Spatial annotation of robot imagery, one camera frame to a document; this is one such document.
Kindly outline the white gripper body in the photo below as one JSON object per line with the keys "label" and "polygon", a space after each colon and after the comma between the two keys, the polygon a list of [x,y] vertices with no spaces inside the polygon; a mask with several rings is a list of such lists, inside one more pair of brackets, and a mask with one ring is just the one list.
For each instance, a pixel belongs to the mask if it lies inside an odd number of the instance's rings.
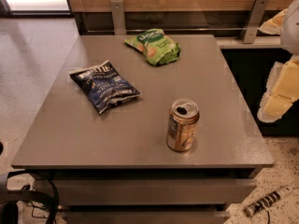
{"label": "white gripper body", "polygon": [[299,0],[293,0],[284,15],[280,43],[289,53],[299,54]]}

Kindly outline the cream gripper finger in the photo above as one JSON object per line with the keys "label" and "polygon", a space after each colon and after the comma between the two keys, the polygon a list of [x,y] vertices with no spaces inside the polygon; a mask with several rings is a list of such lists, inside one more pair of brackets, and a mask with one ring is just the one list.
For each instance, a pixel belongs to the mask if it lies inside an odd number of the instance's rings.
{"label": "cream gripper finger", "polygon": [[281,27],[287,8],[280,11],[272,19],[265,21],[260,27],[259,31],[268,35],[281,35]]}
{"label": "cream gripper finger", "polygon": [[281,119],[298,99],[299,56],[292,55],[285,63],[275,62],[270,70],[257,112],[258,120],[272,123]]}

